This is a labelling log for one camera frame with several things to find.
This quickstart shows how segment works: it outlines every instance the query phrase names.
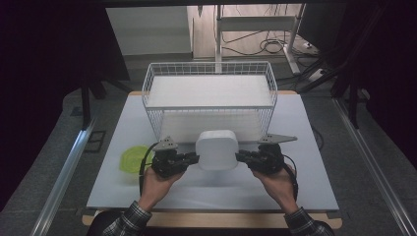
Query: shirt cuff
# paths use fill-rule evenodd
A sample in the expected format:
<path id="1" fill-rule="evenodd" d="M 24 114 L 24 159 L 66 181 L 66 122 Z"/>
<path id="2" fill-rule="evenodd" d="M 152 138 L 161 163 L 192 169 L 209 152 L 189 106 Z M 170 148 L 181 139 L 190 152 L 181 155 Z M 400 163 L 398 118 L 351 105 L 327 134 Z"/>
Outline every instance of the shirt cuff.
<path id="1" fill-rule="evenodd" d="M 134 230 L 145 228 L 151 217 L 152 214 L 141 209 L 136 201 L 122 215 L 123 221 Z"/>
<path id="2" fill-rule="evenodd" d="M 284 218 L 292 235 L 309 235 L 314 231 L 314 220 L 302 207 Z"/>

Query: person's right hand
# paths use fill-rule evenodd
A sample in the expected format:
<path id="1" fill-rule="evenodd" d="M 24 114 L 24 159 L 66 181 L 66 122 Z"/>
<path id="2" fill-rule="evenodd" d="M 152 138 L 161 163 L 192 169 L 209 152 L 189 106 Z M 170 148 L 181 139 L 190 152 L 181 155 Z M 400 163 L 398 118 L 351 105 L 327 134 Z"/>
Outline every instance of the person's right hand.
<path id="1" fill-rule="evenodd" d="M 267 193 L 279 204 L 286 214 L 295 212 L 298 209 L 295 203 L 291 179 L 285 169 L 279 172 L 265 175 L 258 171 L 252 171 L 255 177 L 264 184 Z"/>

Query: white wire basket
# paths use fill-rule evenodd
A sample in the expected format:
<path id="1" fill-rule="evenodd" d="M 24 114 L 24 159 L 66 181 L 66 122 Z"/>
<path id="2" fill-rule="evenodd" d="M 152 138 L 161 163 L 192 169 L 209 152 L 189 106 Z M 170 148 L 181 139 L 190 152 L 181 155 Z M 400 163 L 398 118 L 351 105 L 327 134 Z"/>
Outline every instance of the white wire basket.
<path id="1" fill-rule="evenodd" d="M 269 62 L 151 63 L 142 92 L 156 138 L 178 144 L 212 130 L 255 142 L 267 133 L 277 97 Z"/>

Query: wire mesh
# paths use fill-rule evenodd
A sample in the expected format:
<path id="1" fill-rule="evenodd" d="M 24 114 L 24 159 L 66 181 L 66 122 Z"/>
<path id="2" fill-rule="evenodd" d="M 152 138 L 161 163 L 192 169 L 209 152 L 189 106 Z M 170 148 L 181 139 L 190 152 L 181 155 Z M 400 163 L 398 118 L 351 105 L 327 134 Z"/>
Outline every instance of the wire mesh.
<path id="1" fill-rule="evenodd" d="M 148 107 L 155 77 L 248 75 L 265 76 L 270 103 L 238 107 Z M 151 63 L 143 86 L 143 103 L 157 139 L 171 136 L 177 143 L 193 143 L 206 130 L 232 130 L 239 142 L 258 140 L 268 131 L 276 104 L 277 87 L 269 62 Z"/>

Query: person's left hand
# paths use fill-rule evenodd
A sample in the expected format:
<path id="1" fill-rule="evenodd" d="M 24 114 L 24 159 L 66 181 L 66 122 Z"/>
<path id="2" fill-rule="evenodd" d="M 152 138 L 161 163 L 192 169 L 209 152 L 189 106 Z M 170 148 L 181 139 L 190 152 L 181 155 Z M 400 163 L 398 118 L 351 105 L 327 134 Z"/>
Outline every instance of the person's left hand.
<path id="1" fill-rule="evenodd" d="M 145 171 L 143 193 L 138 200 L 138 206 L 144 211 L 150 212 L 168 194 L 172 184 L 179 180 L 183 174 L 184 172 L 164 179 L 157 175 L 152 167 L 149 167 Z"/>

